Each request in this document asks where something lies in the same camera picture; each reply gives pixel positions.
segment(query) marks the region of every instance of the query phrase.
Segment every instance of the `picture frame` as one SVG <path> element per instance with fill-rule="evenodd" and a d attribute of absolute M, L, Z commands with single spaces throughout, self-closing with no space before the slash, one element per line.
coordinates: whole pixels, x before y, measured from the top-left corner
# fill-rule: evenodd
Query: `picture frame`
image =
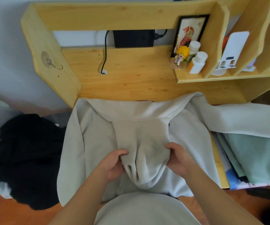
<path fill-rule="evenodd" d="M 176 50 L 180 46 L 189 46 L 191 41 L 201 40 L 209 16 L 209 14 L 180 16 L 170 57 L 176 56 Z"/>

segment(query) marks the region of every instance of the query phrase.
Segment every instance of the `yellow-haired figurine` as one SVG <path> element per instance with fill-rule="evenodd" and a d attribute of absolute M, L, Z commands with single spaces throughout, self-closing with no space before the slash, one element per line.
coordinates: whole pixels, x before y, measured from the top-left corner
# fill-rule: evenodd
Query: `yellow-haired figurine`
<path fill-rule="evenodd" d="M 175 63 L 177 66 L 180 65 L 180 62 L 183 59 L 186 59 L 189 56 L 190 49 L 187 46 L 181 46 L 177 49 L 177 55 L 175 56 Z"/>

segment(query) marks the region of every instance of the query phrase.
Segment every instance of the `orange bottle label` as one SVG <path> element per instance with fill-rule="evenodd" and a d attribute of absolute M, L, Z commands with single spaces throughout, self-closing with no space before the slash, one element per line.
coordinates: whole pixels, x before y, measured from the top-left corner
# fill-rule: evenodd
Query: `orange bottle label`
<path fill-rule="evenodd" d="M 191 71 L 192 67 L 193 67 L 193 62 L 191 61 L 190 64 L 189 64 L 189 66 L 188 66 L 188 72 Z"/>

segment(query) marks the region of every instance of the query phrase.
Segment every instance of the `hand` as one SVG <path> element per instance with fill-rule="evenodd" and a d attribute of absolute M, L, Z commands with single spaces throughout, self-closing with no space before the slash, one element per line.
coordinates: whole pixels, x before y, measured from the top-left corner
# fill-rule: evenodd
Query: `hand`
<path fill-rule="evenodd" d="M 194 163 L 189 153 L 181 145 L 170 142 L 165 146 L 170 149 L 170 159 L 167 162 L 167 167 L 175 174 L 184 177 L 188 172 L 188 165 Z"/>
<path fill-rule="evenodd" d="M 106 155 L 96 168 L 105 172 L 108 181 L 113 181 L 125 173 L 119 156 L 127 154 L 129 154 L 129 152 L 125 149 L 114 150 Z"/>

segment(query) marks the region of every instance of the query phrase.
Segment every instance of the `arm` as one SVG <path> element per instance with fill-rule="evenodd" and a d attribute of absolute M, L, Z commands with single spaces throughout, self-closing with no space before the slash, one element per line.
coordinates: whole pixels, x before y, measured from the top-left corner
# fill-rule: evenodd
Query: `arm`
<path fill-rule="evenodd" d="M 49 225 L 93 225 L 108 182 L 125 172 L 119 156 L 126 154 L 124 149 L 110 152 Z"/>
<path fill-rule="evenodd" d="M 181 145 L 171 142 L 166 147 L 171 149 L 167 166 L 185 179 L 210 225 L 263 225 L 212 181 Z"/>

